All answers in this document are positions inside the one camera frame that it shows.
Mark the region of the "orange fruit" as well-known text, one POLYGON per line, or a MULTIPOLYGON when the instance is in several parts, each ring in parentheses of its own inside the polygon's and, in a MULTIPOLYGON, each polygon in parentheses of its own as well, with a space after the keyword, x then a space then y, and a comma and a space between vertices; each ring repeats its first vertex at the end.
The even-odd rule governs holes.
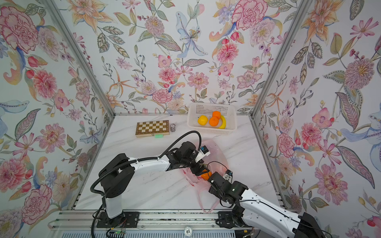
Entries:
POLYGON ((211 171, 207 171, 207 170, 203 170, 203 172, 201 173, 200 177, 202 179, 204 179, 205 181, 209 180, 209 178, 212 176, 212 172, 211 171))
POLYGON ((217 118, 218 120, 221 119, 221 113, 220 113, 219 111, 214 111, 214 112, 212 113, 212 116, 213 116, 214 118, 217 118))
POLYGON ((209 124, 210 124, 210 126, 212 126, 212 127, 216 127, 216 126, 218 126, 218 124, 219 124, 219 120, 218 120, 217 118, 211 117, 211 118, 209 119, 209 124))

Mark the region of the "pink plastic bag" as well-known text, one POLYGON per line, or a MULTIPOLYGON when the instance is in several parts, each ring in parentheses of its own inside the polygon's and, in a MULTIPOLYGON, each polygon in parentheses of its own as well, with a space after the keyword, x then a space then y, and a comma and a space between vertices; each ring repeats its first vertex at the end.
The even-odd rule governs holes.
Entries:
POLYGON ((216 196, 209 193, 210 183, 208 179, 213 173, 218 172, 224 176, 225 172, 229 169, 228 161, 213 139, 203 142, 210 152, 210 155, 203 158, 205 164, 208 166, 209 172, 204 172, 200 176, 194 175, 189 168, 182 169, 182 173, 186 180, 196 191, 196 198, 199 208, 204 213, 211 213, 219 204, 216 196))

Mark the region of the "yellow lemon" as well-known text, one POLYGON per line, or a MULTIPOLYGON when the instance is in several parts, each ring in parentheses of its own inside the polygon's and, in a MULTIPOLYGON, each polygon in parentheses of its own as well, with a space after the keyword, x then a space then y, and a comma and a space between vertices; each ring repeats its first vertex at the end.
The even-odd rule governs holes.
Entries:
POLYGON ((208 123, 208 117, 207 116, 204 116, 204 115, 201 115, 198 120, 197 120, 198 124, 201 125, 201 126, 205 126, 207 123, 208 123))

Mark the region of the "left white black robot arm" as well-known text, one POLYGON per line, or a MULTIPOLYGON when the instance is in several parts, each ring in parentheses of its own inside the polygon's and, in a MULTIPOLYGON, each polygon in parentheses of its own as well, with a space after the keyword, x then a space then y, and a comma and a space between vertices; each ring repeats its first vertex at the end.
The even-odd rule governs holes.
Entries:
POLYGON ((210 155, 206 146, 196 148, 189 141, 180 148, 166 150, 156 157, 128 158, 117 155, 99 173, 99 178, 91 185, 92 193, 102 197, 102 208, 108 219, 115 219, 123 213, 122 194, 133 176, 151 172, 166 172, 189 168, 196 176, 208 173, 203 158, 210 155))

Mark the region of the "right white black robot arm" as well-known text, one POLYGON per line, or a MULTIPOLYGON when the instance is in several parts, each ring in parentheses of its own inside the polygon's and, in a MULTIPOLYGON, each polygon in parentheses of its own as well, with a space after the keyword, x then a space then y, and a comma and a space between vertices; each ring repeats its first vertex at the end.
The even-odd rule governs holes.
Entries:
POLYGON ((215 172, 208 178, 209 193, 229 204, 237 227, 254 227, 275 238, 324 238, 314 217, 299 215, 262 198, 241 182, 233 183, 215 172))

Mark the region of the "small metal can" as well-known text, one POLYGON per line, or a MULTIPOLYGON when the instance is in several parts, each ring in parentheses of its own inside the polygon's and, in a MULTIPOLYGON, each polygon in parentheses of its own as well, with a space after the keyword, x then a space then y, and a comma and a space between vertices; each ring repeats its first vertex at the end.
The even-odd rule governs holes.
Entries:
POLYGON ((170 124, 170 132, 175 132, 175 131, 176 131, 176 125, 170 124))

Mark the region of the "white plastic basket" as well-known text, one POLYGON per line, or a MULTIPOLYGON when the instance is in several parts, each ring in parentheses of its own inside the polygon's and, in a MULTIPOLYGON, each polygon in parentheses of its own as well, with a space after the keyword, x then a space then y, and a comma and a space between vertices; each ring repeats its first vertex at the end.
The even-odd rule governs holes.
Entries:
POLYGON ((234 106, 223 104, 192 103, 187 125, 200 133, 229 135, 237 129, 234 106))

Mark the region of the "yellow banana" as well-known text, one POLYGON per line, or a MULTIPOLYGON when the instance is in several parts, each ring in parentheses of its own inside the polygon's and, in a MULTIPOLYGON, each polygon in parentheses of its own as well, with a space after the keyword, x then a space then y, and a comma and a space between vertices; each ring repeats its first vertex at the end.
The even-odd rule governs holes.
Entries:
POLYGON ((227 125, 227 123, 226 123, 226 119, 225 119, 225 117, 224 117, 223 115, 220 116, 220 119, 221 119, 221 121, 222 121, 222 124, 221 124, 221 126, 219 127, 219 129, 225 129, 225 128, 226 128, 226 125, 227 125))

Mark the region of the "wooden chessboard box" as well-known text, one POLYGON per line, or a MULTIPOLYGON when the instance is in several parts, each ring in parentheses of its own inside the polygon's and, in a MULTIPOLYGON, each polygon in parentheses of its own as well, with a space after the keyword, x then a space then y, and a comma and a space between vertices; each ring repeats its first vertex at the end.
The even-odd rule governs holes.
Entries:
POLYGON ((148 137, 169 134, 170 124, 168 120, 137 123, 136 137, 148 137))

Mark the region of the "round white numbered tag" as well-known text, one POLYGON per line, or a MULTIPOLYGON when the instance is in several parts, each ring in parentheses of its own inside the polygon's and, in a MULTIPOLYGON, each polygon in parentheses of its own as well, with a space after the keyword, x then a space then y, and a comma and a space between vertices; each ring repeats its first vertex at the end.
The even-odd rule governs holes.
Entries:
POLYGON ((193 234, 193 230, 192 230, 192 228, 191 228, 191 227, 185 227, 185 229, 184 229, 184 235, 185 235, 186 237, 191 237, 192 234, 193 234))

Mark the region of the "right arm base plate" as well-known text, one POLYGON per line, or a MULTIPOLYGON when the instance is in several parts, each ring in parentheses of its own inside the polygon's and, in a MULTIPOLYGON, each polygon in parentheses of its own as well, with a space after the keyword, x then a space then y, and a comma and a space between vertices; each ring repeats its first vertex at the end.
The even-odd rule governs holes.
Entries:
POLYGON ((250 227, 244 223, 242 211, 219 211, 215 223, 220 228, 226 229, 250 227))

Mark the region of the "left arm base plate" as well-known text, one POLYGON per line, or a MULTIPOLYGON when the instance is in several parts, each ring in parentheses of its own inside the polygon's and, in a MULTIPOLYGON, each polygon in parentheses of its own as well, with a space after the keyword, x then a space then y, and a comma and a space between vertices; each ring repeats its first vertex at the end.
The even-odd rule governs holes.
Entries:
POLYGON ((101 212, 96 228, 137 228, 139 216, 139 212, 123 212, 111 219, 106 212, 101 212))

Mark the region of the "aluminium front rail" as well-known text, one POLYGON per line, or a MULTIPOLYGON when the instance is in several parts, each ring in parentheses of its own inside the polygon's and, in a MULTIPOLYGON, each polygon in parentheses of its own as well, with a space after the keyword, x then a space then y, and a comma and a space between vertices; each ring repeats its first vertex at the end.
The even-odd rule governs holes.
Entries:
POLYGON ((143 210, 126 212, 139 212, 139 222, 137 228, 96 228, 99 220, 94 219, 91 210, 85 211, 67 211, 60 212, 58 217, 48 224, 51 231, 58 230, 91 230, 107 231, 112 233, 125 230, 184 230, 185 227, 191 227, 193 230, 209 230, 209 229, 225 229, 216 225, 215 221, 218 218, 219 211, 212 213, 203 213, 200 210, 143 210))

